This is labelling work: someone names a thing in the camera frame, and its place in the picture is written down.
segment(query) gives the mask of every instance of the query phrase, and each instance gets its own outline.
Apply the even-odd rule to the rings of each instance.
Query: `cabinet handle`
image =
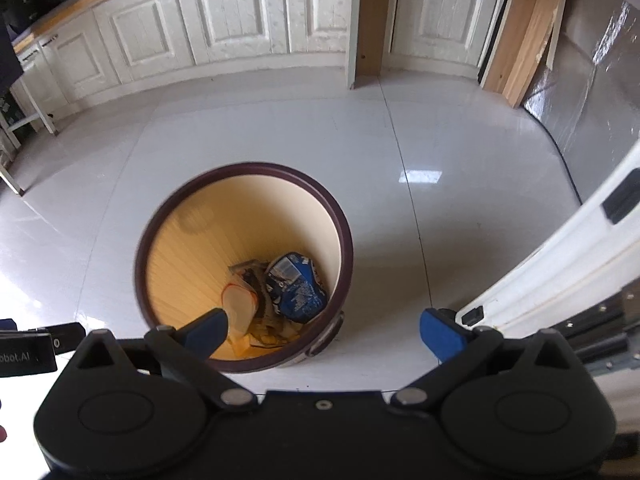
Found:
[[[28,60],[30,60],[33,56],[35,56],[36,54],[39,54],[40,51],[39,50],[34,50],[33,52],[31,52],[27,57],[22,59],[22,62],[27,62]]]
[[[55,35],[53,35],[53,37],[49,41],[47,41],[46,43],[43,43],[42,46],[47,46],[49,43],[53,43],[57,39],[58,39],[58,35],[55,34]]]

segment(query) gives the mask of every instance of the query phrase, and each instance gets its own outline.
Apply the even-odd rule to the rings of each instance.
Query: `trash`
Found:
[[[226,312],[228,336],[232,341],[246,335],[258,305],[257,294],[243,283],[232,280],[222,291],[222,309]]]
[[[258,260],[229,267],[232,276],[222,291],[222,308],[236,357],[251,348],[276,349],[295,341],[303,324],[326,306],[326,293],[306,256],[288,253],[268,269],[267,262]],[[284,308],[276,310],[274,299]]]
[[[267,292],[276,314],[297,322],[308,323],[327,304],[313,262],[299,253],[287,253],[277,258],[265,273]]]

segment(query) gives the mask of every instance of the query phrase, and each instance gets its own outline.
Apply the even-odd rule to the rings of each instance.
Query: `blue snack bag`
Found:
[[[264,274],[267,292],[277,314],[308,323],[326,307],[327,293],[313,262],[299,253],[273,261]]]

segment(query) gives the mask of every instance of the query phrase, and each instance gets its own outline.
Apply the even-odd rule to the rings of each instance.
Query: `trash can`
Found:
[[[221,306],[230,266],[290,251],[315,263],[326,308],[282,348],[252,348],[238,358],[225,342],[209,359],[216,370],[253,372],[321,352],[344,319],[353,243],[338,203],[304,173],[245,162],[201,174],[160,206],[140,240],[134,281],[143,317],[150,328],[181,328]]]

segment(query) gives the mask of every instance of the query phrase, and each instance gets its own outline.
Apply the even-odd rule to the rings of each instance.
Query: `tile grout line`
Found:
[[[404,172],[404,179],[406,181],[406,187],[409,190],[409,199],[411,200],[411,208],[414,210],[414,219],[415,219],[415,228],[418,231],[418,242],[420,243],[420,252],[422,253],[422,264],[424,266],[424,277],[427,280],[427,292],[429,293],[429,304],[430,307],[433,308],[433,299],[431,298],[431,285],[429,283],[429,273],[427,272],[427,261],[424,257],[424,248],[422,246],[422,236],[420,235],[420,225],[418,224],[418,215],[415,212],[415,205],[414,205],[414,196],[411,194],[411,186],[409,184],[409,178],[407,177],[406,174],[406,166],[404,165],[404,158],[402,158],[402,150],[400,149],[400,141],[398,140],[398,134],[396,134],[396,127],[394,126],[394,118],[391,116],[391,110],[389,108],[389,103],[386,102],[386,96],[385,96],[385,91],[382,88],[382,82],[380,81],[380,78],[377,78],[378,80],[378,85],[380,85],[380,92],[382,94],[382,98],[385,100],[385,106],[386,106],[386,113],[389,116],[389,121],[391,122],[391,130],[394,133],[394,137],[396,138],[396,146],[398,146],[398,153],[400,155],[400,162],[402,163],[402,171]]]
[[[241,102],[241,103],[227,103],[227,104],[221,104],[221,105],[216,105],[216,106],[212,106],[212,107],[206,107],[206,108],[200,108],[199,110],[190,110],[187,112],[171,112],[172,116],[178,116],[178,115],[189,115],[189,114],[193,114],[194,111],[198,111],[198,112],[208,112],[210,110],[222,110],[223,108],[235,108],[238,106],[245,106],[245,105],[260,105],[260,104],[264,104],[264,103],[281,103],[281,102],[297,102],[297,101],[307,101],[310,98],[307,97],[298,97],[298,98],[278,98],[278,99],[259,99],[256,101],[245,101],[245,102]],[[312,97],[311,99],[313,100],[317,100],[317,101],[335,101],[338,100],[339,98],[337,97]]]
[[[144,126],[142,126],[142,128],[140,128],[140,133],[138,134],[138,138],[136,139],[136,142],[133,143],[133,146],[131,147],[129,155],[127,155],[127,158],[124,160],[124,164],[122,165],[122,168],[120,168],[120,173],[118,174],[118,177],[116,178],[116,181],[113,184],[113,189],[111,190],[111,194],[109,195],[107,203],[106,203],[106,205],[104,207],[104,213],[102,213],[102,218],[100,218],[100,223],[98,224],[98,229],[97,229],[97,231],[95,233],[94,243],[91,246],[91,251],[89,251],[89,257],[87,258],[87,261],[86,261],[86,267],[84,268],[84,276],[82,277],[82,285],[80,285],[80,293],[78,294],[78,304],[76,305],[76,312],[74,313],[74,321],[78,320],[78,312],[80,311],[80,303],[81,303],[81,300],[82,300],[82,292],[84,291],[84,283],[86,282],[86,275],[87,275],[87,272],[89,270],[89,265],[91,264],[91,259],[94,256],[95,243],[98,241],[98,236],[100,234],[100,229],[102,228],[102,224],[104,223],[105,216],[107,216],[107,211],[109,209],[109,204],[111,203],[111,200],[113,199],[113,194],[115,193],[116,188],[118,187],[118,183],[120,182],[120,178],[122,177],[122,173],[124,172],[124,169],[127,167],[127,164],[129,163],[129,159],[131,158],[131,155],[133,154],[134,150],[136,149],[136,146],[138,145],[138,143],[140,142],[140,138],[142,137],[142,134],[145,132],[145,130],[149,126],[149,124],[151,124],[151,121],[154,118],[154,114],[156,113],[156,110],[158,110],[158,108],[160,107],[160,104],[162,103],[162,99],[164,98],[164,94],[165,93],[166,93],[166,89],[162,92],[161,96],[158,99],[158,103],[154,107],[153,111],[149,114],[148,120],[146,120]]]

